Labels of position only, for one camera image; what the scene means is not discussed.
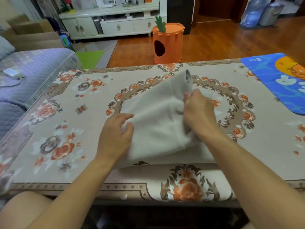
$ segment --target cabinet door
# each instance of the cabinet door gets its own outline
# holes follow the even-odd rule
[[[98,35],[92,18],[77,18],[77,22],[83,36]]]
[[[62,20],[67,31],[70,33],[71,38],[82,37],[81,30],[78,26],[76,19]]]
[[[156,26],[156,19],[142,19],[142,20],[133,20],[135,27],[135,32],[142,31],[152,31],[153,27]]]
[[[102,23],[104,34],[125,34],[134,32],[134,25],[131,21],[121,21],[112,23]]]

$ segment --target rug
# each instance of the rug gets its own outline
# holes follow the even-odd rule
[[[117,40],[103,40],[90,43],[77,43],[73,44],[73,48],[76,52],[92,52],[92,51],[104,51],[100,60],[94,67],[95,69],[106,68],[108,62],[112,56],[114,48],[116,47]]]
[[[94,69],[101,59],[104,51],[76,52],[76,55],[83,65],[83,69]]]

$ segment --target green leaf decoration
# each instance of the green leaf decoration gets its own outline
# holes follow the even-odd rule
[[[157,27],[158,27],[158,29],[159,29],[159,31],[161,33],[165,33],[166,32],[166,28],[165,28],[165,24],[166,23],[162,22],[161,16],[159,16],[159,17],[156,16],[156,24],[157,24]]]

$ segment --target hole in stool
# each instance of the hole in stool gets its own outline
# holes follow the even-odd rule
[[[163,43],[158,40],[155,41],[155,53],[159,57],[161,57],[165,53],[165,47]]]

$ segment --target floral tablecloth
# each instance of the floral tablecloth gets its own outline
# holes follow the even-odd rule
[[[303,191],[304,117],[290,112],[239,59],[229,59],[60,73],[0,142],[2,192],[57,196],[94,158],[104,122],[123,101],[181,69],[190,71],[194,87],[218,94],[212,102],[219,127]],[[98,198],[145,204],[234,200],[214,161],[190,150],[113,170]]]

